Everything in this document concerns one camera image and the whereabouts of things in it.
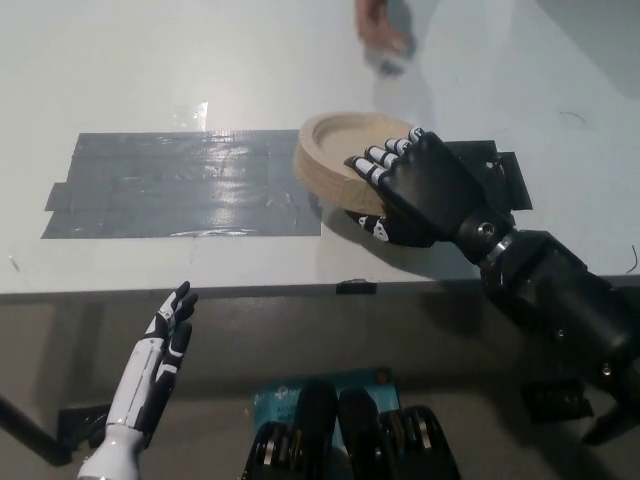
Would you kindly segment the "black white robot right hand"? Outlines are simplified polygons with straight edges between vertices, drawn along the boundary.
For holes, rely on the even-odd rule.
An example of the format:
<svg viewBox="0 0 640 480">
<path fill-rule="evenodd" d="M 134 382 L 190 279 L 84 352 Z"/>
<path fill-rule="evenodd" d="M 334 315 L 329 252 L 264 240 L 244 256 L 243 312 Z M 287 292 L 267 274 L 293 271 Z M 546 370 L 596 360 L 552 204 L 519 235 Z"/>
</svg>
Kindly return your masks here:
<svg viewBox="0 0 640 480">
<path fill-rule="evenodd" d="M 449 242 L 479 265 L 513 235 L 509 216 L 490 205 L 480 180 L 433 132 L 414 127 L 406 139 L 370 146 L 344 164 L 383 201 L 381 216 L 348 213 L 377 240 L 419 248 Z"/>
</svg>

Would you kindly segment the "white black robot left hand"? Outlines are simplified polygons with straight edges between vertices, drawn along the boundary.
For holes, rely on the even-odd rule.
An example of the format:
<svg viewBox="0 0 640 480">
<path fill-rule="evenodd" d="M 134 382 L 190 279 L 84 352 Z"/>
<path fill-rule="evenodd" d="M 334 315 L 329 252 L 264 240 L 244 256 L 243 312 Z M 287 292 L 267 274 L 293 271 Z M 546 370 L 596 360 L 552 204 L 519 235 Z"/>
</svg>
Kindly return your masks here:
<svg viewBox="0 0 640 480">
<path fill-rule="evenodd" d="M 111 403 L 108 425 L 133 429 L 148 445 L 174 390 L 188 348 L 198 295 L 183 282 L 162 303 L 135 344 Z"/>
</svg>

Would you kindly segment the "bare person hand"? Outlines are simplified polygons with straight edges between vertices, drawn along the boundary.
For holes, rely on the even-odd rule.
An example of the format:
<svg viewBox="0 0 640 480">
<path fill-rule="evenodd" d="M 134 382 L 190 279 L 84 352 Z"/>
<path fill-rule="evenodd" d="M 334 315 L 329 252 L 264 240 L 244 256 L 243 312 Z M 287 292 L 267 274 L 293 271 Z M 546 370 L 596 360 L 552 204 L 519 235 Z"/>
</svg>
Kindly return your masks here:
<svg viewBox="0 0 640 480">
<path fill-rule="evenodd" d="M 378 51 L 405 55 L 409 38 L 392 26 L 386 0 L 356 0 L 355 27 L 361 43 Z"/>
</svg>

